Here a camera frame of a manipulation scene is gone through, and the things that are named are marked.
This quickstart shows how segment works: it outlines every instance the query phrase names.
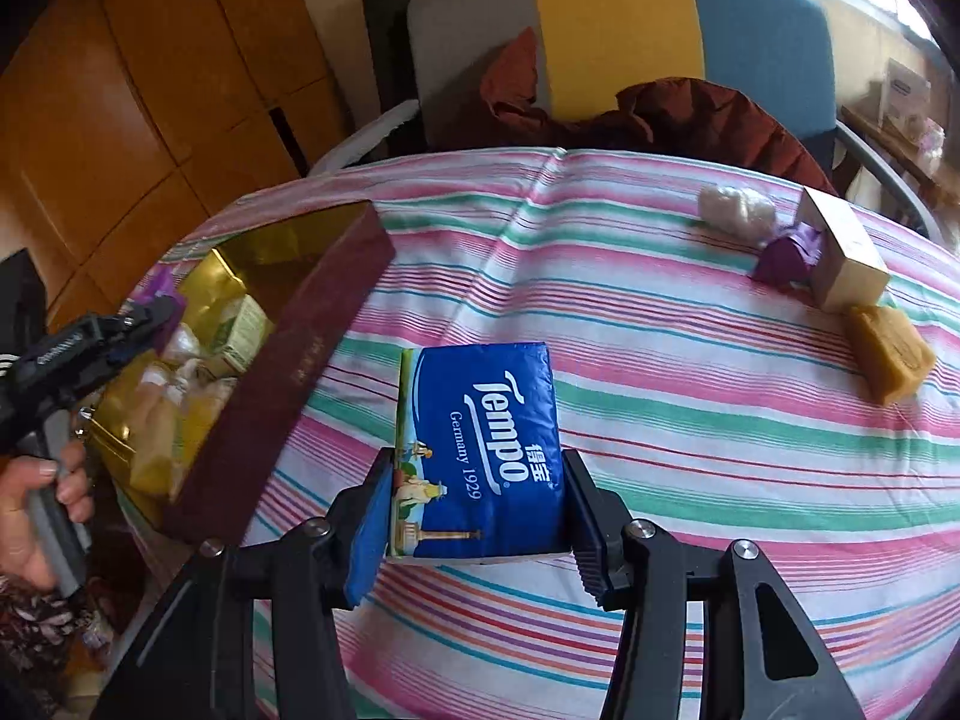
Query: blue tempo tissue pack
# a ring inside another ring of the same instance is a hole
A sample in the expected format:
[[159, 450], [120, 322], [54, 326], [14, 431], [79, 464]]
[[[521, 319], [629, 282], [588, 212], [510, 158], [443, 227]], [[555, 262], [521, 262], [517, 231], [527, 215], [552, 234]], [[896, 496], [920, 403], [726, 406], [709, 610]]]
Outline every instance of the blue tempo tissue pack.
[[545, 343], [406, 349], [395, 447], [392, 556], [568, 550]]

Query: gray armrest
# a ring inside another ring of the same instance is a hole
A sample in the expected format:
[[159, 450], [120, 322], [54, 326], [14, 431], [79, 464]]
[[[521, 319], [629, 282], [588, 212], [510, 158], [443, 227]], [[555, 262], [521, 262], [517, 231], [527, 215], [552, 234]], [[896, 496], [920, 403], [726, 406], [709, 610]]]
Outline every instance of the gray armrest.
[[405, 100], [400, 105], [380, 114], [377, 119], [360, 127], [343, 141], [325, 153], [311, 167], [309, 175], [320, 175], [325, 172], [336, 172], [347, 165], [357, 162], [365, 154], [373, 151], [400, 124], [406, 124], [419, 113], [419, 100]]
[[933, 218], [928, 207], [916, 195], [915, 191], [906, 185], [906, 182], [896, 174], [883, 159], [864, 141], [856, 132], [853, 132], [843, 122], [837, 122], [837, 140], [848, 148], [857, 162], [860, 162], [876, 179], [880, 185], [889, 191], [893, 199], [901, 207], [909, 209], [914, 217], [926, 228], [926, 237], [935, 244], [944, 245], [944, 236], [940, 232], [940, 225]]

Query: wooden panel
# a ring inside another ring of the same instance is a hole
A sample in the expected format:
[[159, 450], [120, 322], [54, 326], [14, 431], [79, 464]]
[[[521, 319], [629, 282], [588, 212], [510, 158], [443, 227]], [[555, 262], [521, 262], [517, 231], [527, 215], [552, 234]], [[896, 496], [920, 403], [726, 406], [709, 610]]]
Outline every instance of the wooden panel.
[[110, 314], [119, 307], [101, 292], [100, 288], [83, 271], [78, 271], [61, 295], [54, 301], [47, 316], [51, 333], [56, 333], [77, 317], [92, 311], [95, 314]]
[[47, 305], [76, 269], [27, 185], [0, 161], [0, 260], [26, 247], [47, 288]]
[[184, 163], [184, 175], [210, 215], [251, 191], [299, 178], [265, 113], [199, 146]]
[[267, 100], [328, 74], [304, 0], [220, 0], [247, 68]]
[[217, 0], [103, 0], [133, 83], [178, 162], [260, 100]]
[[54, 0], [0, 76], [0, 146], [77, 262], [173, 162], [98, 0]]
[[114, 306], [161, 256], [207, 218], [179, 170], [142, 199], [90, 258], [90, 278]]
[[329, 77], [280, 100], [306, 161], [313, 165], [347, 137], [340, 100]]

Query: tablecloth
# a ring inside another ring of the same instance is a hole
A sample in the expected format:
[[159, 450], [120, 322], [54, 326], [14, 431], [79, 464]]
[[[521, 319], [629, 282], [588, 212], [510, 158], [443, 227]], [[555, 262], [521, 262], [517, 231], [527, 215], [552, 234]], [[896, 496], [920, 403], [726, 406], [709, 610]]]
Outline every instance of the tablecloth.
[[[421, 155], [237, 201], [174, 248], [183, 275], [229, 234], [366, 197], [397, 258], [318, 381], [248, 543], [322, 514], [392, 443], [402, 348], [546, 341], [560, 437], [597, 483], [683, 541], [759, 542], [872, 719], [904, 717], [960, 632], [960, 262], [857, 210], [884, 302], [937, 352], [917, 398], [878, 408], [837, 317], [752, 282], [755, 252], [706, 228], [706, 184], [788, 218], [793, 184], [680, 159], [560, 149]], [[699, 605], [680, 716], [696, 717]], [[270, 610], [257, 694], [275, 713]], [[337, 632], [361, 715], [593, 718], [621, 617], [572, 557], [384, 565]]]

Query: hand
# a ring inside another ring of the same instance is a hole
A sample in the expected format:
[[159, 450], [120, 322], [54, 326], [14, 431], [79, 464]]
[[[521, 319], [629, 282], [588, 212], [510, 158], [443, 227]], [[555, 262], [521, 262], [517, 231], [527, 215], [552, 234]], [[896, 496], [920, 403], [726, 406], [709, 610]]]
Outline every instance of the hand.
[[[56, 483], [56, 499], [73, 522], [93, 517], [83, 456], [80, 442], [66, 445], [61, 459], [70, 474]], [[35, 539], [27, 515], [27, 493], [45, 488], [55, 478], [56, 463], [35, 458], [16, 458], [0, 472], [0, 574], [21, 577], [44, 592], [56, 587], [56, 576]]]

